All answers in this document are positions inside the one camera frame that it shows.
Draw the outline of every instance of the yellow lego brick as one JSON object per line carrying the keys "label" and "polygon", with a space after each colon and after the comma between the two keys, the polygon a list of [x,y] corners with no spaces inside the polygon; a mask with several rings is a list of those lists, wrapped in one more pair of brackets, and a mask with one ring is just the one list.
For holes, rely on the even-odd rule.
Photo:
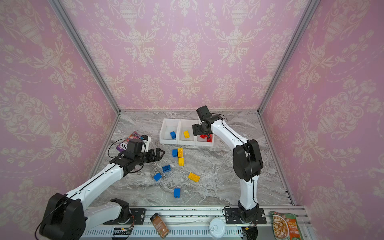
{"label": "yellow lego brick", "polygon": [[183,157],[183,149],[182,148],[177,149],[177,157]]}
{"label": "yellow lego brick", "polygon": [[188,131],[184,131],[184,137],[189,138],[189,132]]}
{"label": "yellow lego brick", "polygon": [[179,166],[184,166],[184,158],[179,157]]}
{"label": "yellow lego brick", "polygon": [[188,178],[192,181],[195,181],[195,182],[199,182],[199,180],[200,180],[200,177],[196,174],[193,174],[193,173],[190,173]]}

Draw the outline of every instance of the vent grille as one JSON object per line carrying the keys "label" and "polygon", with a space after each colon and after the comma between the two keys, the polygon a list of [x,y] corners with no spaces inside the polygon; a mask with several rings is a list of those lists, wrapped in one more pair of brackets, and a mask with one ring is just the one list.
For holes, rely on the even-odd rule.
{"label": "vent grille", "polygon": [[[95,227],[86,233],[83,237],[105,237],[112,236],[113,228],[112,227]],[[158,236],[154,227],[136,227],[133,229],[130,234],[131,237],[153,237]],[[209,237],[210,232],[208,227],[170,227],[169,237]],[[241,237],[243,232],[241,227],[226,227],[224,237]]]}

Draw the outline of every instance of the metal frame beam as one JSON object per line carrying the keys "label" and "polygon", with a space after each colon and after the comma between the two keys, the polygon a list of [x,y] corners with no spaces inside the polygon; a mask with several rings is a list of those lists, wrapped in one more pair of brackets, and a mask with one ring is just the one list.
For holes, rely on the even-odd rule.
{"label": "metal frame beam", "polygon": [[[264,205],[260,206],[264,209],[265,216],[267,219],[266,224],[259,224],[259,232],[263,231],[264,229],[269,229],[270,237],[273,237],[272,233],[272,213],[275,212],[281,212],[281,213],[292,213],[296,214],[297,223],[300,227],[301,233],[304,237],[304,240],[315,240],[316,237],[313,234],[313,228],[310,224],[310,220],[308,218],[307,212],[305,211],[304,207],[302,206],[289,206],[289,205]],[[134,233],[130,236],[132,238],[135,237],[152,237],[154,232],[154,227],[152,226],[152,222],[150,220],[150,217],[158,213],[162,220],[167,224],[167,227],[172,231],[180,231],[185,229],[193,229],[193,228],[202,228],[208,229],[209,223],[214,218],[220,218],[225,222],[225,217],[223,216],[223,208],[224,206],[161,206],[161,207],[141,207],[145,208],[146,212],[145,215],[142,217],[144,218],[144,224],[143,225],[135,225],[134,226]],[[237,229],[241,229],[241,227],[247,227],[249,226],[249,223],[247,224],[226,224],[226,228],[233,230],[237,232]],[[129,228],[129,225],[99,225],[88,232],[85,232],[83,237],[85,238],[98,238],[98,237],[110,237],[112,235],[112,232],[114,228]],[[201,234],[192,232],[192,234],[188,234],[187,236],[178,235],[178,234],[171,234],[171,236],[168,237],[202,237]]]}
{"label": "metal frame beam", "polygon": [[109,90],[107,84],[104,82],[103,77],[101,76],[99,70],[97,69],[95,63],[92,60],[91,55],[89,54],[87,48],[85,47],[83,41],[80,38],[79,33],[77,32],[74,24],[72,23],[70,17],[68,16],[64,6],[61,4],[60,0],[48,0],[51,4],[53,10],[55,11],[57,17],[61,21],[61,24],[65,28],[69,37],[72,39],[73,44],[76,46],[84,62],[87,64],[90,72],[94,76],[96,82],[99,84],[101,91],[104,93],[108,102],[111,104],[113,110],[116,114],[121,112],[118,103],[113,97],[111,91]]}
{"label": "metal frame beam", "polygon": [[107,148],[108,148],[108,146],[110,144],[110,141],[112,139],[113,133],[115,132],[115,129],[116,129],[118,123],[119,123],[119,120],[120,120],[120,114],[116,115],[116,118],[115,118],[115,120],[113,122],[113,125],[112,125],[112,127],[111,127],[111,129],[110,129],[110,131],[108,133],[108,136],[107,136],[107,138],[104,141],[103,148],[99,152],[97,160],[96,160],[95,164],[93,165],[92,171],[90,172],[88,179],[90,179],[96,173],[99,172],[98,167],[100,166],[100,163],[101,163],[101,161],[103,160],[103,158],[105,156],[105,153],[106,153]]}
{"label": "metal frame beam", "polygon": [[277,67],[277,70],[275,72],[275,75],[272,78],[271,84],[268,86],[266,93],[263,97],[263,100],[260,104],[260,107],[258,109],[259,114],[263,114],[266,105],[268,104],[269,99],[272,97],[273,91],[275,90],[278,80],[280,79],[281,75],[284,72],[285,67],[288,65],[289,60],[291,59],[293,53],[295,52],[295,49],[297,45],[299,44],[299,41],[306,30],[308,23],[310,22],[317,6],[319,5],[320,0],[309,0],[303,15],[300,18],[300,21],[298,25],[296,26],[295,31],[293,32],[291,41],[288,44],[287,49],[285,50],[285,53]]}

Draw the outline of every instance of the white bottle cap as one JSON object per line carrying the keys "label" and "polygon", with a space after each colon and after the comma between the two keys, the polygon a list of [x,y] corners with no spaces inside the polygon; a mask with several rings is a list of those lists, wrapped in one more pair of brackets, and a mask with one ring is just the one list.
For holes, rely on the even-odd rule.
{"label": "white bottle cap", "polygon": [[220,218],[214,218],[209,224],[209,232],[214,238],[221,238],[225,233],[225,223]]}

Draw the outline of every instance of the black mounting plate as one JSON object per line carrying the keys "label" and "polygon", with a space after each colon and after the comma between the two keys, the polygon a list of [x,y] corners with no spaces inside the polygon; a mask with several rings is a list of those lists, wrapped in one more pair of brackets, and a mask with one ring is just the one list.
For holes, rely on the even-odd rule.
{"label": "black mounting plate", "polygon": [[[225,222],[227,224],[243,224],[243,222],[240,220],[238,208],[225,208],[224,213],[225,213]],[[262,208],[259,208],[256,214],[256,224],[266,224],[264,209]]]}
{"label": "black mounting plate", "polygon": [[[132,215],[135,217],[135,225],[143,225],[144,224],[144,216],[145,216],[145,210],[146,209],[134,209],[130,208]],[[111,225],[111,224],[119,224],[115,220],[111,220],[108,222],[103,223],[104,225]],[[131,225],[132,224],[132,218],[129,218],[128,222],[126,225]]]}

